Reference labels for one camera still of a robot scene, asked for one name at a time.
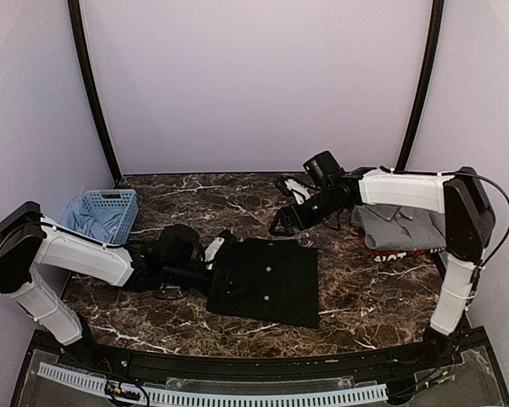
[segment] black curved frame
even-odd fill
[[[98,132],[98,138],[102,144],[103,154],[108,162],[109,171],[113,176],[113,180],[117,183],[120,181],[120,178],[122,178],[122,174],[120,173],[119,163],[117,162],[117,157],[115,156],[115,151],[111,144],[111,139],[109,138],[108,127],[103,117],[102,105],[98,98],[96,82],[94,81],[91,60],[88,54],[87,39],[85,38],[85,30],[83,29],[79,0],[68,0],[68,8],[70,9],[71,29],[74,35],[74,42],[76,43],[77,58],[79,59],[79,67],[81,68],[81,75],[85,83],[87,99],[91,106],[92,118],[94,119],[94,125]]]
[[[435,52],[438,48],[439,31],[441,29],[441,20],[443,19],[444,3],[445,0],[433,0],[432,3],[432,15],[430,17],[428,39],[426,40],[426,49],[424,50],[421,74],[418,78],[417,94],[415,95],[415,101],[413,102],[411,117],[409,118],[406,136],[404,137],[404,141],[401,146],[398,163],[396,164],[397,170],[404,170],[406,168],[407,161],[411,155],[411,150],[413,149],[415,137],[417,136],[418,125],[421,121],[424,102],[426,101],[426,95],[428,94],[428,87],[430,85],[430,78],[432,77]]]
[[[98,131],[98,137],[102,144],[103,153],[108,162],[109,170],[113,176],[115,183],[120,180],[122,174],[120,173],[119,164],[115,156],[115,151],[109,138],[109,132],[103,117],[102,105],[98,98],[96,83],[92,72],[91,61],[89,59],[87,40],[85,38],[85,31],[83,29],[83,20],[81,17],[80,0],[68,0],[70,9],[71,27],[74,34],[74,41],[76,43],[77,57],[79,59],[79,66],[85,83],[85,90],[87,91],[87,98],[91,106],[92,117],[94,124]],[[413,102],[411,117],[407,126],[406,135],[401,147],[400,156],[396,165],[397,170],[404,170],[407,165],[415,136],[417,134],[418,125],[422,116],[424,102],[428,94],[428,86],[430,77],[432,75],[433,62],[435,60],[435,52],[437,50],[439,40],[439,30],[441,28],[441,20],[443,18],[444,0],[433,0],[432,14],[430,17],[430,26],[428,28],[428,39],[426,41],[426,49],[424,51],[424,59],[422,61],[421,74],[418,80],[417,94]]]

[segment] blue plastic basket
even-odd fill
[[[94,210],[124,209],[120,224],[109,244],[125,244],[134,220],[136,220],[139,207],[137,206],[137,194],[133,189],[109,189],[99,191],[86,191],[82,195],[83,206],[92,215]]]

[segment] white wall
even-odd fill
[[[123,173],[394,164],[429,0],[84,0]]]
[[[458,170],[464,164],[509,192],[509,0],[445,2],[433,79],[409,169]],[[496,241],[507,210],[497,192],[490,197]],[[509,386],[509,242],[488,265],[470,317],[487,328]]]
[[[111,185],[78,66],[66,1],[0,0],[0,220],[26,200],[56,217],[75,195]],[[0,406],[33,329],[0,295]]]

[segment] white robotic arm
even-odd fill
[[[83,338],[81,320],[43,280],[38,265],[62,267],[132,291],[158,290],[165,282],[207,289],[210,265],[190,260],[198,238],[196,231],[175,225],[155,245],[129,251],[65,229],[43,216],[37,203],[24,203],[0,223],[0,293],[15,299],[60,343],[71,345]],[[225,241],[218,237],[208,247],[208,263]],[[180,258],[174,250],[181,252]],[[167,266],[170,260],[173,267]]]
[[[295,197],[296,203],[279,209],[271,234],[292,236],[293,228],[307,229],[335,211],[363,204],[408,206],[445,215],[445,279],[430,326],[446,336],[454,332],[473,298],[478,269],[495,225],[494,212],[474,170],[464,167],[457,173],[461,176],[400,174],[364,167],[346,173],[329,152],[307,161],[304,168],[320,192],[311,196],[301,181],[279,179],[277,188]]]

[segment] brown marble table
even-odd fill
[[[273,215],[290,204],[273,186],[278,176],[127,176],[118,187],[136,189],[140,205],[130,242],[154,240],[174,223],[199,231],[204,245],[223,229],[239,238],[271,238]],[[72,276],[64,300],[87,318],[100,343],[169,354],[315,356],[422,339],[441,284],[429,257],[376,263],[349,227],[317,226],[296,238],[319,248],[318,329],[211,314],[195,291],[129,293],[85,276]]]

